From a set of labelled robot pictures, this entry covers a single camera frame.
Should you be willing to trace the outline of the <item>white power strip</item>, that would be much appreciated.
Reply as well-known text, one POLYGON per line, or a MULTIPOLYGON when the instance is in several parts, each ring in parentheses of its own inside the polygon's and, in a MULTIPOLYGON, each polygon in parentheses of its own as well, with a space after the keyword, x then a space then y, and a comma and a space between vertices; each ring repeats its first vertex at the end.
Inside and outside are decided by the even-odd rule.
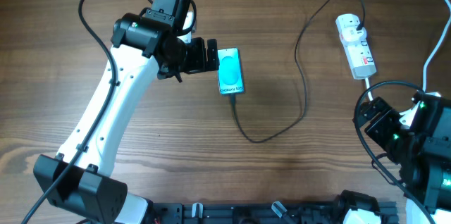
MULTIPOLYGON (((345 27, 358 28, 360 23, 359 17, 354 14, 347 13, 339 15, 335 20, 339 38, 341 29, 345 27)), ((367 40, 363 41, 359 45, 343 46, 343 49, 350 66, 352 77, 355 80, 364 80, 366 78, 370 78, 376 73, 376 65, 367 40)))

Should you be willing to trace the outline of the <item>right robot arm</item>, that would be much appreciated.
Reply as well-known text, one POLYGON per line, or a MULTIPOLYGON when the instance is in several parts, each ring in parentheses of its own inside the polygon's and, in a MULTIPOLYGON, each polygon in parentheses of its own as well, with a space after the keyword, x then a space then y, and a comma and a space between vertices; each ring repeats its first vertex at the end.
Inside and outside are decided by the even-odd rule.
POLYGON ((400 166, 410 223, 450 222, 450 100, 417 92, 401 115, 382 98, 363 103, 354 122, 400 166))

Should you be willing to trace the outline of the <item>Galaxy smartphone teal screen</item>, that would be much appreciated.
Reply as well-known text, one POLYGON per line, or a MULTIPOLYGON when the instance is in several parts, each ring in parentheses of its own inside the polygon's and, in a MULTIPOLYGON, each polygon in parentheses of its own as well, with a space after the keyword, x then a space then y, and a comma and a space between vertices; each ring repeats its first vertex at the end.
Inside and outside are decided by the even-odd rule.
POLYGON ((222 95, 240 94, 245 91, 240 54, 237 48, 218 50, 218 86, 222 95))

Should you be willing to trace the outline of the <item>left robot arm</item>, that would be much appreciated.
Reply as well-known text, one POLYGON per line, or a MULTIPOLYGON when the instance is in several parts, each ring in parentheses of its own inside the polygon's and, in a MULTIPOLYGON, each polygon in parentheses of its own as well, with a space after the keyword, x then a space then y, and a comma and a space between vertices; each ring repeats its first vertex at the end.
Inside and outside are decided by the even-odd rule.
POLYGON ((216 40, 190 36, 196 17, 193 0, 151 0, 115 22, 105 71, 79 123, 55 156, 35 163, 41 201, 88 223, 160 221, 150 200, 111 174, 135 107, 154 80, 218 70, 216 40))

